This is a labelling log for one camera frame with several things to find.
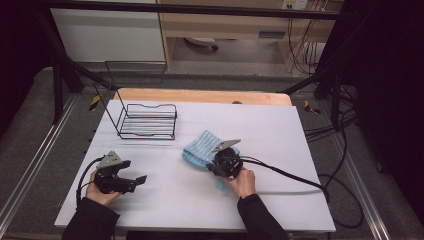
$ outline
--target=aluminum rail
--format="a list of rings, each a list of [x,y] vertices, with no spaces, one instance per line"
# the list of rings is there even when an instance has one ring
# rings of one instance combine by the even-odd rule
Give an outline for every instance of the aluminum rail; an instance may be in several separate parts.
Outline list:
[[[18,211],[19,206],[23,202],[26,194],[28,193],[32,183],[37,177],[38,172],[43,166],[44,161],[46,160],[51,148],[53,147],[57,137],[65,126],[66,121],[68,120],[69,115],[72,112],[72,109],[75,105],[75,102],[79,98],[78,94],[72,95],[65,107],[64,114],[59,119],[59,122],[53,125],[50,128],[49,133],[38,149],[37,153],[33,157],[31,163],[27,167],[25,173],[22,175],[19,183],[16,185],[3,209],[0,211],[0,239],[3,238],[3,235],[6,233],[6,230],[9,224],[12,222],[13,217]]]
[[[302,11],[286,9],[242,8],[181,4],[151,4],[68,0],[39,0],[34,3],[38,6],[46,8],[121,12],[185,13],[318,20],[355,20],[359,17],[359,14],[356,13],[341,13],[332,11]]]
[[[327,123],[332,124],[330,120],[330,110],[328,109],[326,104],[319,102],[319,106],[321,111],[323,112],[324,118],[326,119]],[[340,155],[342,155],[344,142],[341,133],[338,132],[333,134],[333,138],[337,145],[336,147],[338,152],[340,153]],[[365,218],[368,221],[368,226],[370,227],[370,230],[374,235],[374,239],[390,240],[390,234],[387,231],[383,219],[378,213],[377,207],[375,206],[371,194],[368,192],[366,184],[364,180],[362,180],[362,177],[360,176],[359,171],[355,166],[354,160],[349,154],[349,151],[346,153],[346,159],[344,164],[345,165],[343,167],[346,171],[347,176],[349,177],[349,180],[352,183],[352,188],[355,191],[356,196],[363,207]]]

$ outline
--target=white tabletop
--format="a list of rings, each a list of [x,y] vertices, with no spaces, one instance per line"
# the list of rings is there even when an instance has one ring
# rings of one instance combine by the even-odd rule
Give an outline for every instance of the white tabletop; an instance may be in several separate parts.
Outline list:
[[[162,102],[126,101],[147,105]],[[145,184],[111,205],[121,215],[117,227],[133,230],[240,231],[238,197],[221,191],[220,179],[182,158],[185,146],[209,130],[222,140],[241,139],[240,155],[257,158],[299,177],[319,182],[295,107],[177,102],[176,139],[122,140],[105,114],[75,177],[55,225],[65,227],[75,213],[75,190],[82,172],[94,159],[114,150],[131,160],[122,178],[147,175]],[[110,101],[112,116],[122,105]],[[256,175],[256,189],[269,211],[288,231],[335,231],[323,193],[270,169],[245,164]]]

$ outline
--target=person's hand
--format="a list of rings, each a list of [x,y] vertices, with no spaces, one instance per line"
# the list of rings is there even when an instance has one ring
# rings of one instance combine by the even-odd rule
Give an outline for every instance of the person's hand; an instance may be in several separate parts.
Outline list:
[[[242,168],[236,178],[224,178],[224,181],[230,185],[234,192],[241,198],[245,198],[256,193],[255,173],[252,170]]]
[[[90,175],[90,184],[88,184],[87,192],[85,193],[85,197],[98,202],[104,206],[108,206],[113,200],[121,195],[120,192],[113,192],[109,194],[104,194],[100,192],[97,188],[96,184],[94,184],[94,177],[96,176],[96,171],[92,172]]]

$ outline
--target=white cabinet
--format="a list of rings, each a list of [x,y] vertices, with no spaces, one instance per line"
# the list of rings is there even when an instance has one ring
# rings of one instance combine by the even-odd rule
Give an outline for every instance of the white cabinet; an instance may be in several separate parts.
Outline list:
[[[103,2],[156,3],[155,0]],[[157,13],[52,9],[74,61],[165,61]]]

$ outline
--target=black clamp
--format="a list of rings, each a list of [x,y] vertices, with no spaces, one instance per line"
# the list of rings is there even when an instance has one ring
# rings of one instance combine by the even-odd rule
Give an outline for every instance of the black clamp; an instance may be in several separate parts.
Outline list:
[[[216,153],[212,163],[206,164],[208,170],[215,176],[236,178],[243,167],[240,156],[231,148],[232,145],[240,142],[240,139],[230,141],[222,142],[220,146],[217,146],[213,151],[217,149],[220,151]]]
[[[97,166],[94,183],[105,194],[112,192],[134,192],[138,185],[146,182],[147,176],[141,176],[135,180],[118,177],[119,170],[128,168],[130,164],[131,161],[121,161],[118,155],[111,151]]]

